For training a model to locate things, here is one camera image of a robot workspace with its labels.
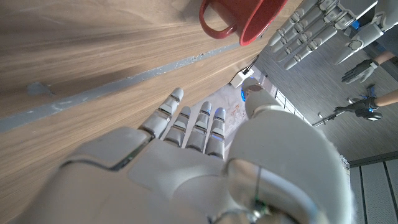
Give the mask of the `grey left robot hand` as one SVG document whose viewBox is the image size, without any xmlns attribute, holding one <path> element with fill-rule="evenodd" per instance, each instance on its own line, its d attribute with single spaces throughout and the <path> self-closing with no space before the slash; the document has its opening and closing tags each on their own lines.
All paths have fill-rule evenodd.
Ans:
<svg viewBox="0 0 398 224">
<path fill-rule="evenodd" d="M 291 57 L 284 65 L 288 70 L 371 9 L 371 22 L 335 54 L 333 63 L 339 64 L 397 25 L 397 0 L 304 0 L 267 45 L 278 53 L 278 62 Z"/>
</svg>

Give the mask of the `black gloved person hand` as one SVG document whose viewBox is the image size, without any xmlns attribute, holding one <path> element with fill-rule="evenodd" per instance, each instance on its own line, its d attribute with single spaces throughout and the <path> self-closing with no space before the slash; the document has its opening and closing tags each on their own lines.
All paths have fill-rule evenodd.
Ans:
<svg viewBox="0 0 398 224">
<path fill-rule="evenodd" d="M 376 112 L 378 106 L 375 104 L 375 100 L 376 97 L 369 97 L 345 107 L 336 107 L 334 112 L 352 112 L 355 113 L 357 117 L 362 117 L 370 121 L 376 121 L 382 118 L 382 114 Z"/>
</svg>

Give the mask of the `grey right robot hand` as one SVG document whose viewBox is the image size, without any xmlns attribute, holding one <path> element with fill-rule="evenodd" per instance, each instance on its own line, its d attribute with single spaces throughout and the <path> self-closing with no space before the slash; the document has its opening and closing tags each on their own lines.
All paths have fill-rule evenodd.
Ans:
<svg viewBox="0 0 398 224">
<path fill-rule="evenodd" d="M 349 173 L 325 135 L 259 82 L 224 146 L 226 112 L 204 103 L 193 128 L 175 89 L 137 129 L 71 153 L 16 223 L 351 223 Z"/>
</svg>

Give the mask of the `grey gloved person hand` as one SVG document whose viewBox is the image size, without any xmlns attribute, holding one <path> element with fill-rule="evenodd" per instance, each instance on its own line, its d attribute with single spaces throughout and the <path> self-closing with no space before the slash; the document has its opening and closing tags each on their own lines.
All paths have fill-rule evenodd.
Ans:
<svg viewBox="0 0 398 224">
<path fill-rule="evenodd" d="M 379 66 L 379 64 L 373 59 L 367 59 L 357 64 L 353 69 L 349 70 L 341 78 L 341 81 L 346 84 L 350 84 L 356 80 L 361 83 L 370 77 L 373 71 Z"/>
</svg>

